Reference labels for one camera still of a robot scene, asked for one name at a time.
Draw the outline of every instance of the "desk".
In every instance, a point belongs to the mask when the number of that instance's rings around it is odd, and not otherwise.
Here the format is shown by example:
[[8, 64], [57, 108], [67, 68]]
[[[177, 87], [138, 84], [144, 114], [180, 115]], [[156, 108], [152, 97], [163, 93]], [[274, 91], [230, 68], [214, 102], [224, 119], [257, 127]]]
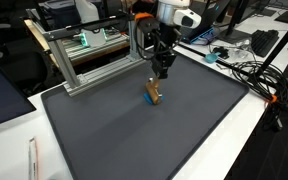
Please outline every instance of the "desk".
[[[257, 29], [287, 30], [288, 25], [273, 21], [277, 16], [275, 14], [273, 17], [252, 17], [237, 29], [249, 33]], [[286, 31], [280, 31], [279, 36], [282, 37], [285, 33]], [[208, 47], [190, 47], [204, 53], [208, 52]], [[273, 64], [281, 70], [288, 64], [287, 48], [288, 44], [273, 61]], [[202, 57], [190, 51], [180, 47], [176, 50], [227, 76], [230, 75], [228, 70], [220, 70], [215, 64], [206, 64]], [[257, 57], [257, 60], [262, 61], [264, 58]], [[27, 180], [28, 141], [33, 136], [37, 138], [39, 145], [40, 179], [72, 179], [47, 119], [40, 95], [29, 98], [37, 108], [35, 112], [0, 125], [0, 179]], [[264, 101], [250, 91], [217, 126], [174, 179], [224, 179], [263, 112]]]
[[[24, 20], [24, 23], [25, 23], [26, 27], [29, 29], [29, 31], [32, 33], [34, 38], [37, 40], [37, 42], [40, 44], [42, 49], [44, 51], [49, 50], [50, 47], [48, 46], [47, 41], [44, 39], [42, 33], [34, 26], [32, 20], [30, 20], [30, 19]], [[121, 50], [121, 49], [126, 48], [128, 46], [129, 46], [129, 43], [127, 41], [125, 41], [124, 43], [120, 44], [119, 46], [113, 46], [112, 48], [105, 49], [104, 51], [95, 52], [95, 53], [91, 54], [90, 56], [83, 57], [82, 59], [79, 59], [78, 61], [72, 61], [72, 65], [76, 66], [76, 65], [82, 64], [86, 61], [90, 61], [90, 60], [99, 58], [101, 56], [104, 56], [106, 54], [110, 54], [112, 52]], [[54, 63], [54, 65], [56, 67], [59, 67], [53, 54], [50, 54], [49, 57], [50, 57], [51, 61]]]

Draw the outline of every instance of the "pen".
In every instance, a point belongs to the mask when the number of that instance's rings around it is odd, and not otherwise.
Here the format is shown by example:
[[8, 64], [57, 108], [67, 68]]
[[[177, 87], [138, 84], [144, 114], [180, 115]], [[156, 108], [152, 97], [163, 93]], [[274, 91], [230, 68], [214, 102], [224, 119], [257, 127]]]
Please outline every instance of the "pen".
[[35, 138], [29, 141], [29, 180], [37, 180], [37, 149]]

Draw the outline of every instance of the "gray work surface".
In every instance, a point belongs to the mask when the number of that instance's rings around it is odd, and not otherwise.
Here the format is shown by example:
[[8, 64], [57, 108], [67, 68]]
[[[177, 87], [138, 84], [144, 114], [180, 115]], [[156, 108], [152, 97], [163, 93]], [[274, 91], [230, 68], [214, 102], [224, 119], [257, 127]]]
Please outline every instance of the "gray work surface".
[[170, 179], [248, 92], [179, 55], [153, 106], [143, 98], [152, 75], [145, 63], [75, 97], [63, 87], [42, 95], [74, 179]]

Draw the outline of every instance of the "laptop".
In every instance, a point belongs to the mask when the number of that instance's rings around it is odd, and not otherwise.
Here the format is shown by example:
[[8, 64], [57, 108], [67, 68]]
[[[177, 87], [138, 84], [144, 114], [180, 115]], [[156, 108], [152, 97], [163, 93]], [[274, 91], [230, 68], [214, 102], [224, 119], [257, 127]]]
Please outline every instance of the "laptop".
[[[208, 7], [202, 13], [202, 21], [195, 29], [186, 27], [181, 28], [182, 41], [187, 44], [192, 44], [199, 37], [209, 34], [213, 31], [212, 25], [221, 13], [226, 10], [230, 0], [217, 0], [208, 5]], [[200, 2], [192, 1], [191, 9], [194, 11], [196, 6], [199, 6]]]

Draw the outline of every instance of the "white table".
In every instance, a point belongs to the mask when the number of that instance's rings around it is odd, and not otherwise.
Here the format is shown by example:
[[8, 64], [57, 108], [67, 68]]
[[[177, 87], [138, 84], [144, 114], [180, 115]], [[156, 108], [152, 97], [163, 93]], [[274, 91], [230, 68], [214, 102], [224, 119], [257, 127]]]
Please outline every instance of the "white table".
[[[257, 29], [288, 30], [287, 24], [273, 21], [277, 16], [276, 13], [273, 17], [252, 17], [237, 29], [249, 33]], [[279, 36], [282, 37], [285, 33], [286, 31], [279, 31]], [[222, 45], [223, 42], [215, 41], [214, 44]], [[208, 47], [190, 47], [208, 53]], [[287, 48], [288, 44], [273, 61], [273, 64], [281, 70], [288, 64]], [[223, 74], [230, 75], [228, 70], [220, 70], [215, 64], [206, 64], [202, 57], [190, 51], [180, 47], [176, 50]], [[257, 57], [257, 60], [263, 61], [264, 58]], [[40, 180], [72, 179], [40, 95], [29, 98], [37, 108], [35, 112], [0, 124], [0, 179], [28, 179], [28, 142], [32, 137], [36, 137], [38, 142]], [[253, 92], [249, 92], [211, 133], [174, 179], [224, 179], [263, 112], [264, 101]]]

